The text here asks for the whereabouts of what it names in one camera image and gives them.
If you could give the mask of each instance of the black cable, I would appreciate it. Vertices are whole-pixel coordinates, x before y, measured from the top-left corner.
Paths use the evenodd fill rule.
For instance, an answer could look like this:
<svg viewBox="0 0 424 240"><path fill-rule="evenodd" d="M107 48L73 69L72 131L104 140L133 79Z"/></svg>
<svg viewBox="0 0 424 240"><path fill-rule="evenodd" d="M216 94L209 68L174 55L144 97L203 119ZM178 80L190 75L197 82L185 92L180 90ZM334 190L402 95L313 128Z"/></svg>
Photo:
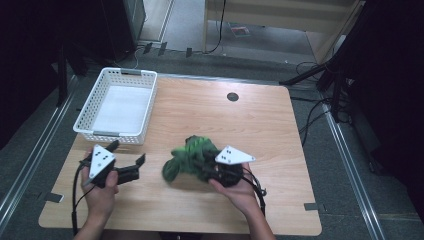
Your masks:
<svg viewBox="0 0 424 240"><path fill-rule="evenodd" d="M87 196L87 194L89 194L91 191L93 191L93 189L96 187L96 185L94 185L93 187L91 187L90 188L90 190L88 190L86 193L84 193L84 195L82 195L81 197L80 197L80 199L78 199L78 202L77 202L77 204L75 205L75 208L77 208L78 207L78 204L79 204L79 202L81 202L81 200L85 197L85 196Z"/></svg>
<svg viewBox="0 0 424 240"><path fill-rule="evenodd" d="M256 186L261 191L262 196L265 197L267 192L266 192L266 189L262 189L261 183L259 182L259 179L257 179L256 176L253 175L253 173L251 171L249 171L247 168L243 168L243 169L246 170L249 173L249 175L253 178L253 181L255 181Z"/></svg>
<svg viewBox="0 0 424 240"><path fill-rule="evenodd" d="M300 97L290 97L290 99L295 100L295 101L304 101L304 102L318 102L318 101L320 101L320 100L300 98Z"/></svg>
<svg viewBox="0 0 424 240"><path fill-rule="evenodd" d="M300 75L300 73L299 73L299 67L300 67L300 65L306 64L306 63L312 63L313 64L309 70L312 70L313 68L315 68L315 67L318 66L318 64L316 62L301 62L301 63L299 63L299 64L296 65L296 73L297 73L297 75ZM315 80L319 80L318 78L315 77L315 75L312 75L312 77Z"/></svg>
<svg viewBox="0 0 424 240"><path fill-rule="evenodd" d="M224 6L222 7L222 14L221 14L221 24L219 27L219 41L218 44L216 44L215 48L212 49L211 51L206 51L204 52L204 54L210 54L213 53L219 46L219 44L221 44L221 40L222 40L222 22L224 21L224 13L225 13L225 5L227 4L227 0L224 0Z"/></svg>
<svg viewBox="0 0 424 240"><path fill-rule="evenodd" d="M310 119L311 119L311 116L312 116L312 112L314 111L314 109L316 108L316 107L318 107L321 103L324 103L324 102L328 102L329 100L331 100L331 98L324 98L324 99L322 99L322 100L320 100L320 101L318 101L313 107L312 107L312 109L311 109L311 111L309 111L309 114L308 114L308 118L307 118L307 120L306 120L306 128L305 128L305 134L304 134L304 137L303 137L303 140L302 140L302 146L304 146L305 145L305 142L306 142L306 138L307 138L307 136L308 136L308 129L309 129L309 126L308 126L308 124L309 124L309 121L310 121Z"/></svg>
<svg viewBox="0 0 424 240"><path fill-rule="evenodd" d="M245 176L242 176L241 179L243 179L244 181L246 181L247 183L249 183L252 186L253 191L255 191L256 196L258 196L258 198L259 198L259 204L260 204L261 211L262 211L263 215L265 216L265 206L266 206L266 204L265 204L264 196L262 195L262 189L259 189L258 186L256 186L252 181L250 181Z"/></svg>
<svg viewBox="0 0 424 240"><path fill-rule="evenodd" d="M72 230L74 232L74 236L78 233L78 219L77 219L77 203L76 203L76 194L77 194L77 182L78 182L78 175L81 169L83 169L85 166L84 163L80 163L80 165L77 168L77 171L75 172L74 176L74 183L72 185Z"/></svg>
<svg viewBox="0 0 424 240"><path fill-rule="evenodd" d="M303 128L301 128L299 130L299 134L303 133L307 128L309 128L315 121L317 121L318 119L322 118L326 113L330 112L330 110L327 110L323 113L321 113L320 115L316 116L314 119L312 119L312 121L308 122Z"/></svg>

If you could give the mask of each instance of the metal rail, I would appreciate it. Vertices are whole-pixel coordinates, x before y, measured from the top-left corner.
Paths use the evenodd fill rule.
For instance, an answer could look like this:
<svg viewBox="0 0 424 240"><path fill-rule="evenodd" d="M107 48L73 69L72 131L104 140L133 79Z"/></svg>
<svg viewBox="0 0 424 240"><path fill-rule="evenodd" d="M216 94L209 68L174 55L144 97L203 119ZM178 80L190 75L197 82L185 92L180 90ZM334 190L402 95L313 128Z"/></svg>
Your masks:
<svg viewBox="0 0 424 240"><path fill-rule="evenodd" d="M48 148L54 134L56 133L66 111L68 110L77 86L77 77L73 76L68 84L68 97L65 99L62 106L57 107L53 112L46 128L44 129L24 166L19 172L18 177L15 179L12 187L9 189L5 197L2 199L0 204L0 238L3 235L3 232L9 223L13 212L19 204L19 201L21 200L26 188L28 187L31 178L37 170L37 167L41 162L44 153L46 152L46 149Z"/></svg>
<svg viewBox="0 0 424 240"><path fill-rule="evenodd" d="M323 109L324 112L326 112L329 110L329 106L323 104ZM365 186L362 183L361 177L355 165L355 161L352 157L352 154L350 153L349 147L346 144L342 130L340 129L340 126L334 121L329 111L326 113L326 117L371 239L384 240L386 237L380 225L380 221L377 217L377 214L375 213L374 207L368 196Z"/></svg>

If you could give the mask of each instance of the gray floor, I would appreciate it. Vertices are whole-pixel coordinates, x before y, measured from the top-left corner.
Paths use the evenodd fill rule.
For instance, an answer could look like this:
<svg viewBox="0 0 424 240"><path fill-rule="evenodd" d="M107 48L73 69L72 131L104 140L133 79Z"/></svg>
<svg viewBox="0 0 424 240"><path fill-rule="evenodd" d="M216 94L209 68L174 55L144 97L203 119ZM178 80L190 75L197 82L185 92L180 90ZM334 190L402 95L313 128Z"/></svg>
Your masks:
<svg viewBox="0 0 424 240"><path fill-rule="evenodd" d="M174 0L144 0L146 19L141 41L161 42Z"/></svg>
<svg viewBox="0 0 424 240"><path fill-rule="evenodd" d="M138 69L153 70L158 73L237 78L260 84L278 84L279 80L288 80L297 75L298 63L314 62L302 32L247 26L252 34L250 37L241 39L234 37L232 32L228 31L228 24L224 24L227 30L217 52L212 55L199 54L186 58L187 47L200 50L201 28L199 26L203 24L199 25L195 21L190 21L187 16L192 15L194 18L201 12L192 11L192 8L187 8L186 4L199 7L201 2L175 0L163 37L163 41L168 42L169 50L162 56L158 55L157 49L152 49L148 54L137 52ZM196 26L189 27L190 22L195 22ZM208 32L210 34L208 49L210 49L214 47L213 43L217 36L215 22L209 22ZM122 67L133 68L136 66L136 59L128 58L118 64ZM20 203L14 209L1 239L70 239L72 237L69 229L44 229L38 226L38 217L44 203L37 196L40 192L50 191L59 174L67 150L76 135L72 131L72 125L78 115L76 109L84 103L100 69L96 64L90 63L87 76L77 77L79 84L71 105L43 153L43 158ZM308 69L308 66L301 66L298 70ZM291 96L319 99L320 93L314 88L315 82L316 80L311 78L290 87ZM3 168L0 174L3 176L3 181L0 184L0 193L2 196L5 196L11 188L19 170L53 114L56 94L53 92L40 105L37 112L25 122L11 142L1 150L0 161ZM301 128L306 124L306 118L314 103L293 100L292 104L297 125ZM319 108L313 115L317 116L321 112L323 110ZM377 176L371 173L368 168L367 154L356 138L354 126L350 124L339 124L339 126L377 213L385 239L424 239L423 224L417 217L404 186L391 176ZM316 237L279 236L278 238L372 239L326 118L320 118L310 127L304 153L316 202L320 206L323 232Z"/></svg>

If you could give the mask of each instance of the white triangular marker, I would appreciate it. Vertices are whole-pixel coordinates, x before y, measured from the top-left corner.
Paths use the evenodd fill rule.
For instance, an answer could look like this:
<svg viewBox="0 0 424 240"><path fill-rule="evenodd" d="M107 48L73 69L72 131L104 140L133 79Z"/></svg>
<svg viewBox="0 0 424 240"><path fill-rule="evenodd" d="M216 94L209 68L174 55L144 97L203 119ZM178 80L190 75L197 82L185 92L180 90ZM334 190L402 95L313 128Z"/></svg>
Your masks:
<svg viewBox="0 0 424 240"><path fill-rule="evenodd" d="M219 154L215 157L215 162L233 165L244 162L253 162L255 157L244 153L238 149L235 149L231 146L226 146Z"/></svg>
<svg viewBox="0 0 424 240"><path fill-rule="evenodd" d="M88 175L88 179L84 183L84 186L91 183L91 181L93 181L93 179L113 160L115 160L115 155L113 155L113 153L96 144L92 153L90 174Z"/></svg>

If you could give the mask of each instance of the finger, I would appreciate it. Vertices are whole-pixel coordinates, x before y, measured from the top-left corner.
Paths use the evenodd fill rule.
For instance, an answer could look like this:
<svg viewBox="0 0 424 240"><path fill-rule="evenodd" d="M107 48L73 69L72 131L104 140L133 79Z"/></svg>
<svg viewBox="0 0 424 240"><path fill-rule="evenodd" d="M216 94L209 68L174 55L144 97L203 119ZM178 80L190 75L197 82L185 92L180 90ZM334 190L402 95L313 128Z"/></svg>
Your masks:
<svg viewBox="0 0 424 240"><path fill-rule="evenodd" d="M88 168L88 167L82 168L82 170L81 170L81 185L83 183L85 183L85 181L87 181L89 172L90 172L90 168Z"/></svg>
<svg viewBox="0 0 424 240"><path fill-rule="evenodd" d="M93 148L87 149L87 151L85 151L84 153L84 158L88 157L88 155L90 155L92 152L93 152Z"/></svg>
<svg viewBox="0 0 424 240"><path fill-rule="evenodd" d="M248 171L252 171L252 170L250 170L250 165L249 165L249 163L242 163L242 164L241 164L241 166L242 166L244 169L248 170Z"/></svg>
<svg viewBox="0 0 424 240"><path fill-rule="evenodd" d="M215 189L215 191L217 191L218 193L222 193L224 195L226 195L226 189L224 188L224 186L222 186L222 184L220 182L218 182L215 179L209 179L209 184L212 185L212 187Z"/></svg>
<svg viewBox="0 0 424 240"><path fill-rule="evenodd" d="M110 171L106 178L106 187L115 189L118 184L118 172Z"/></svg>

